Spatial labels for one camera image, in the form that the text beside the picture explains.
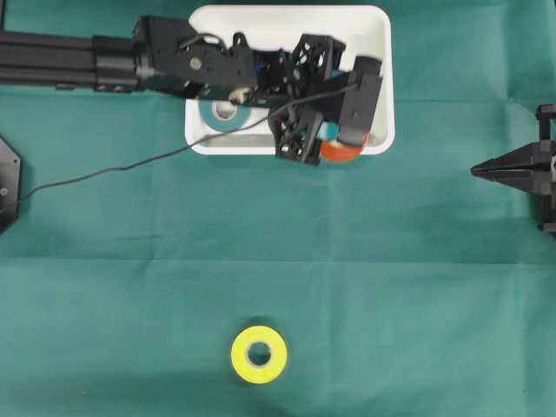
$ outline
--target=wire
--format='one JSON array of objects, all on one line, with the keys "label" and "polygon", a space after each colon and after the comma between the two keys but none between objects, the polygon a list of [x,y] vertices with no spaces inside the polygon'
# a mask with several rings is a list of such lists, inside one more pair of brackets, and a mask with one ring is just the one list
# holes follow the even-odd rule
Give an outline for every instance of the wire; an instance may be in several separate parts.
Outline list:
[{"label": "wire", "polygon": [[329,92],[325,92],[325,93],[319,93],[319,94],[314,94],[314,95],[303,97],[303,98],[296,98],[294,100],[290,100],[289,102],[283,104],[282,106],[280,106],[277,109],[273,110],[272,112],[268,113],[263,118],[257,120],[256,122],[250,123],[247,126],[243,126],[241,128],[238,128],[238,129],[229,130],[227,132],[218,133],[218,134],[215,134],[215,135],[205,136],[205,137],[203,137],[202,139],[199,139],[196,142],[185,145],[185,146],[183,146],[181,148],[178,148],[176,150],[172,150],[171,152],[168,152],[166,154],[153,156],[151,158],[132,163],[131,165],[122,166],[122,167],[112,167],[112,168],[100,169],[98,171],[91,172],[90,174],[78,176],[76,178],[72,178],[72,179],[69,179],[69,180],[59,181],[59,182],[50,182],[50,183],[46,183],[46,184],[43,184],[43,185],[39,185],[38,187],[33,188],[26,195],[20,197],[16,202],[12,202],[12,203],[6,205],[4,208],[0,209],[0,214],[2,214],[4,211],[6,211],[8,209],[11,209],[14,206],[19,205],[21,202],[23,202],[25,200],[29,200],[34,194],[36,194],[39,191],[42,191],[44,189],[53,189],[55,187],[61,187],[61,186],[64,186],[64,185],[77,184],[78,182],[87,181],[87,180],[90,180],[91,178],[95,178],[95,177],[100,176],[100,175],[108,174],[109,172],[129,171],[131,169],[141,167],[142,165],[147,165],[147,164],[152,163],[152,162],[161,161],[162,159],[170,158],[171,156],[175,156],[175,155],[181,154],[181,153],[183,153],[187,150],[190,150],[191,148],[193,148],[194,146],[196,146],[200,143],[203,143],[203,142],[206,142],[206,141],[209,141],[209,140],[212,140],[212,139],[216,139],[218,137],[222,137],[222,136],[225,136],[225,135],[233,134],[233,133],[236,133],[236,132],[241,132],[243,130],[252,129],[255,126],[258,126],[259,124],[261,124],[263,122],[266,122],[269,118],[272,118],[274,116],[279,115],[282,111],[284,111],[285,109],[287,109],[289,107],[297,106],[297,105],[304,104],[304,103],[314,102],[314,101],[317,101],[317,100],[321,100],[323,98],[338,96],[339,94],[350,91],[351,89],[355,89],[356,87],[357,87],[357,84],[349,84],[346,87],[342,87],[341,89],[335,89],[333,91],[329,91]]},{"label": "wire", "polygon": [[197,33],[195,36],[191,37],[190,39],[187,39],[185,41],[181,41],[179,46],[178,46],[178,49],[179,50],[185,50],[188,46],[191,46],[194,43],[197,43],[199,41],[204,40],[205,37],[213,37],[214,39],[216,39],[218,41],[218,44],[220,45],[222,50],[224,50],[227,54],[229,53],[228,48],[226,47],[226,43],[224,42],[224,40],[221,37],[219,37],[218,35],[215,35],[214,33],[208,33],[208,32]]}]

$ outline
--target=metal screw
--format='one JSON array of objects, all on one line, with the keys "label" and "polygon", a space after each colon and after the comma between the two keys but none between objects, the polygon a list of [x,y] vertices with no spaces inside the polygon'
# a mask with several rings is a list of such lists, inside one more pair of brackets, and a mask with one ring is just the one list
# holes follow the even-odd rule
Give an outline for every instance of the metal screw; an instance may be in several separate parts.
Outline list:
[{"label": "metal screw", "polygon": [[193,58],[191,58],[191,61],[189,61],[189,67],[191,67],[191,69],[193,71],[198,71],[201,69],[202,67],[202,61],[201,59],[199,59],[198,57],[194,56]]}]

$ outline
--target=green cloth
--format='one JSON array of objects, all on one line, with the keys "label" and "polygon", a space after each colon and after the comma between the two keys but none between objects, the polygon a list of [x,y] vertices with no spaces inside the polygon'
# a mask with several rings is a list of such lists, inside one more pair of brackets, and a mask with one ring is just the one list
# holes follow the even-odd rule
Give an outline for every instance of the green cloth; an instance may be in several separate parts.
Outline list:
[{"label": "green cloth", "polygon": [[[469,174],[535,141],[556,100],[554,1],[377,4],[386,154],[312,169],[191,152],[23,205],[0,236],[0,415],[556,414],[556,241],[537,199]],[[201,5],[8,0],[6,29],[127,36]],[[27,190],[181,146],[183,102],[2,87],[0,134]],[[264,387],[228,360],[253,322],[289,345]]]}]

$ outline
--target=yellow tape roll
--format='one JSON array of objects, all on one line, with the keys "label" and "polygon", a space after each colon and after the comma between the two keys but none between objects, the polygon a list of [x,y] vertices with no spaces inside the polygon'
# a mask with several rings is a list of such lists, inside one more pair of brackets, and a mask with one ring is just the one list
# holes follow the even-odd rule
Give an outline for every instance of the yellow tape roll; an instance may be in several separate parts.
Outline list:
[{"label": "yellow tape roll", "polygon": [[[249,349],[256,343],[268,346],[270,358],[264,365],[255,365],[249,359]],[[288,348],[282,337],[266,326],[246,328],[237,335],[232,345],[232,366],[245,381],[268,384],[280,376],[288,362]]]}]

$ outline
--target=white plastic bin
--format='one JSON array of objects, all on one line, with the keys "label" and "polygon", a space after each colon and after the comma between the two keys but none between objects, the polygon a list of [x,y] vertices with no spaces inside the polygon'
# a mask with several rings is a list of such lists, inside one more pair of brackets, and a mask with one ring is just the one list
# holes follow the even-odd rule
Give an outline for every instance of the white plastic bin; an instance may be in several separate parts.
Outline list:
[{"label": "white plastic bin", "polygon": [[[377,155],[394,142],[394,81],[392,35],[387,14],[374,6],[203,6],[189,18],[199,32],[211,32],[231,43],[237,31],[245,33],[249,46],[257,50],[292,50],[303,33],[331,35],[344,42],[340,70],[353,68],[357,55],[374,56],[382,61],[384,78],[374,114],[371,140],[363,155]],[[252,109],[248,122],[268,113]],[[215,133],[202,120],[198,102],[185,106],[185,137],[193,143]],[[266,123],[247,131],[225,135],[196,145],[204,155],[273,155],[274,139]]]}]

